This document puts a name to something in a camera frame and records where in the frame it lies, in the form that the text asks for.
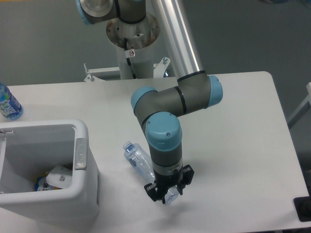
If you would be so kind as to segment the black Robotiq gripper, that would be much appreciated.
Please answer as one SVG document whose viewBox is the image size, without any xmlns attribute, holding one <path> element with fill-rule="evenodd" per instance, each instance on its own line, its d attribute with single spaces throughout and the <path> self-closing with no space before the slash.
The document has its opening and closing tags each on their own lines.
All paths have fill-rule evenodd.
<svg viewBox="0 0 311 233">
<path fill-rule="evenodd" d="M 162 175 L 155 171 L 155 183 L 148 183 L 144 186 L 147 195 L 153 200 L 161 200 L 166 204 L 166 194 L 172 186 L 177 187 L 180 195 L 183 195 L 183 189 L 191 184 L 194 176 L 194 170 L 190 165 L 183 166 L 180 170 L 175 169 L 172 175 Z"/>
</svg>

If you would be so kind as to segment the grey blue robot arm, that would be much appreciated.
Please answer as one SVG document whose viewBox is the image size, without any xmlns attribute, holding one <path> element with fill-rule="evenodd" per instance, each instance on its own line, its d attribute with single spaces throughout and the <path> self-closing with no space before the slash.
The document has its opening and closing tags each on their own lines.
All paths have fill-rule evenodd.
<svg viewBox="0 0 311 233">
<path fill-rule="evenodd" d="M 218 104 L 223 89 L 206 74 L 200 61 L 186 9 L 180 0 L 154 0 L 151 15 L 143 0 L 78 0 L 86 24 L 107 22 L 106 33 L 119 53 L 122 79 L 154 76 L 149 49 L 160 34 L 166 39 L 177 85 L 162 91 L 141 87 L 131 105 L 147 140 L 150 155 L 132 146 L 126 158 L 146 179 L 145 191 L 153 201 L 170 203 L 189 185 L 194 170 L 182 160 L 179 117 Z"/>
</svg>

